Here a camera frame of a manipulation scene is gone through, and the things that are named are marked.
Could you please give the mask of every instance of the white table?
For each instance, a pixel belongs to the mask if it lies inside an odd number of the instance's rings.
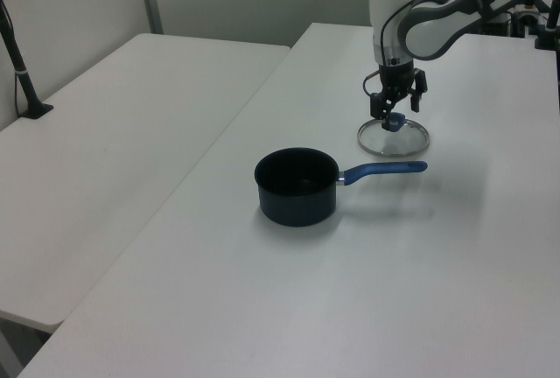
[[[557,377],[554,54],[465,36],[417,66],[428,171],[281,227],[258,206],[261,157],[374,160],[355,138],[371,29],[312,25],[21,377]]]
[[[287,52],[140,35],[2,131],[0,317],[52,332]]]

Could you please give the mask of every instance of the saucepan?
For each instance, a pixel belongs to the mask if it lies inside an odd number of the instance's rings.
[[[288,148],[264,157],[255,168],[262,212],[276,223],[306,227],[334,213],[336,185],[349,186],[367,175],[422,172],[424,161],[381,162],[339,171],[320,150]]]

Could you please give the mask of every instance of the black cable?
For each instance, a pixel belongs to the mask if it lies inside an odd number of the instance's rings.
[[[17,118],[21,117],[18,108],[18,75],[14,73],[14,105],[16,106]]]
[[[381,60],[383,61],[383,67],[387,67],[387,61],[385,60],[385,49],[383,48],[383,34],[385,33],[385,28],[387,27],[389,22],[391,22],[391,19],[393,19],[396,15],[398,15],[404,9],[408,8],[410,6],[410,4],[412,4],[412,2],[414,2],[414,0],[408,1],[403,6],[401,6],[399,9],[397,9],[393,13],[393,15],[388,17],[388,19],[385,21],[385,24],[383,24],[383,27],[381,28],[380,42],[381,42]]]
[[[3,14],[8,18],[8,23],[10,24],[11,33],[14,33],[14,24],[11,22],[10,13],[8,12],[8,8],[4,4],[4,0],[0,0],[0,7],[2,7]]]
[[[11,22],[11,16],[10,13],[8,12],[8,8],[6,8],[4,0],[0,0],[0,8],[2,8],[2,13],[8,19],[8,24],[10,24],[10,30],[11,33],[13,34],[14,24]],[[16,107],[17,118],[19,118],[21,115],[19,114],[19,108],[18,108],[18,74],[17,73],[14,73],[14,105]]]

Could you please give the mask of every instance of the pot handle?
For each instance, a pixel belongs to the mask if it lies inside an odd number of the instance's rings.
[[[362,177],[373,174],[404,174],[409,172],[422,172],[428,168],[424,161],[410,162],[377,162],[358,165],[342,172],[344,185],[350,186]]]

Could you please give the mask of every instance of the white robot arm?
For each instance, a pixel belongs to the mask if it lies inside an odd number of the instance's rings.
[[[371,116],[383,120],[383,127],[391,130],[387,122],[390,112],[408,95],[412,109],[418,111],[427,86],[424,72],[414,68],[413,58],[437,59],[461,35],[523,1],[369,0],[374,56],[383,85],[379,94],[367,93]]]

